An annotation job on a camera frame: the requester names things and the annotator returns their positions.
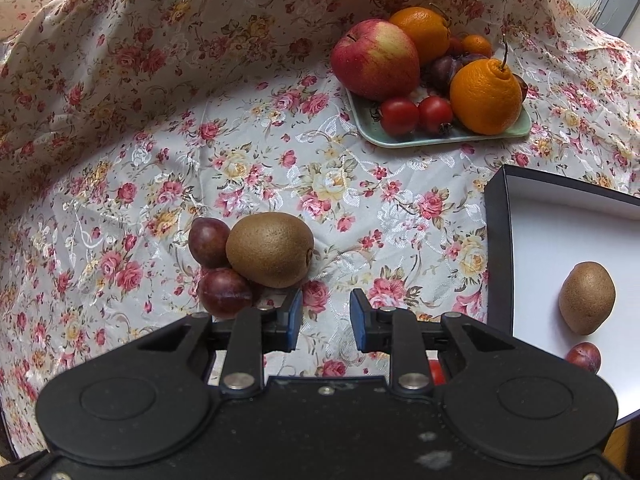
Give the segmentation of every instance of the orange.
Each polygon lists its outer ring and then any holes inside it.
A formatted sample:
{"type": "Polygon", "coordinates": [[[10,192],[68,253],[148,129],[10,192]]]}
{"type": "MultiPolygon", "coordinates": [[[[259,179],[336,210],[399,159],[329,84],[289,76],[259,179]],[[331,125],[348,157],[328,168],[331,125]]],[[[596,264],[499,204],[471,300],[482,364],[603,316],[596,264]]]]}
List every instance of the orange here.
{"type": "Polygon", "coordinates": [[[497,135],[518,120],[522,90],[500,60],[479,59],[454,76],[449,100],[458,120],[472,132],[497,135]]]}
{"type": "Polygon", "coordinates": [[[471,34],[463,38],[462,48],[469,54],[482,54],[487,57],[491,57],[494,54],[491,43],[489,43],[487,38],[478,36],[477,34],[471,34]]]}
{"type": "Polygon", "coordinates": [[[415,43],[420,65],[444,56],[449,49],[447,20],[433,10],[409,7],[398,10],[389,21],[404,30],[415,43]]]}

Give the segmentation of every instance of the kiwifruit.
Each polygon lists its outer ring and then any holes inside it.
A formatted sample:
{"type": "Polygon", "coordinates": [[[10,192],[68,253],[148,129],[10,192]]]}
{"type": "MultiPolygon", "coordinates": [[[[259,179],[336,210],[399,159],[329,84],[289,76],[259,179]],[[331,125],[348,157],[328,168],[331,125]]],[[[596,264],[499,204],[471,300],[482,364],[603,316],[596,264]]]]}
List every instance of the kiwifruit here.
{"type": "Polygon", "coordinates": [[[616,287],[607,269],[596,262],[577,264],[562,284],[558,306],[571,330],[589,335],[609,317],[616,287]]]}
{"type": "Polygon", "coordinates": [[[304,278],[311,264],[314,235],[299,218],[267,212],[246,216],[226,241],[231,267],[248,280],[285,288],[304,278]]]}

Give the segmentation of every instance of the green tray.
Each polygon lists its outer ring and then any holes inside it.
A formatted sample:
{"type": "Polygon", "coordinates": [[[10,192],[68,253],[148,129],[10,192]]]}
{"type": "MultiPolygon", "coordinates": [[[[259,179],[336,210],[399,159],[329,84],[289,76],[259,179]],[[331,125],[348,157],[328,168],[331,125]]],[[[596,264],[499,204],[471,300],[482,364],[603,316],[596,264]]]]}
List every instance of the green tray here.
{"type": "MultiPolygon", "coordinates": [[[[380,126],[378,105],[375,102],[352,94],[348,90],[347,97],[353,111],[353,119],[362,137],[383,148],[409,148],[412,146],[429,146],[431,144],[448,144],[450,142],[473,142],[475,140],[517,139],[518,137],[529,135],[532,125],[529,113],[522,107],[516,123],[499,135],[478,135],[465,128],[458,121],[454,121],[449,133],[443,137],[428,137],[419,130],[415,130],[401,139],[396,139],[388,136],[380,126]]],[[[414,98],[414,102],[419,102],[421,99],[421,97],[414,98]]]]}

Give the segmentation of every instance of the apple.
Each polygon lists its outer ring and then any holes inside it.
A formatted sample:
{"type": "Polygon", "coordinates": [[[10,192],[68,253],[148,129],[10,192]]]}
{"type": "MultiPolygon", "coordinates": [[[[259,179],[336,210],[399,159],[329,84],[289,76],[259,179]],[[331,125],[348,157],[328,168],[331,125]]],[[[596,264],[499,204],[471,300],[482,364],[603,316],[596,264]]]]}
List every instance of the apple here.
{"type": "Polygon", "coordinates": [[[372,101],[404,97],[420,83],[414,42],[385,20],[351,28],[331,52],[331,68],[349,91],[372,101]]]}

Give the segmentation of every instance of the cherry tomato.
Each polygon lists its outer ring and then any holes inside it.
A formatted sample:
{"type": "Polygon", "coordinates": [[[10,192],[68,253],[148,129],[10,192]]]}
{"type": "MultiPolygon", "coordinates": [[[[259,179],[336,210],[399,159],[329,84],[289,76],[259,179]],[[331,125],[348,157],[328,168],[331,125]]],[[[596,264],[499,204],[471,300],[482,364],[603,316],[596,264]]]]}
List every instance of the cherry tomato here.
{"type": "Polygon", "coordinates": [[[418,125],[418,107],[405,97],[387,99],[380,114],[380,125],[392,137],[406,135],[418,125]]]}
{"type": "Polygon", "coordinates": [[[418,105],[420,127],[431,135],[442,135],[444,126],[453,121],[453,110],[449,101],[442,97],[427,97],[418,105]]]}
{"type": "Polygon", "coordinates": [[[444,378],[444,373],[442,371],[442,367],[440,366],[440,361],[437,359],[429,359],[429,368],[431,369],[431,377],[433,377],[433,384],[438,386],[439,384],[444,384],[447,380],[444,378]]]}

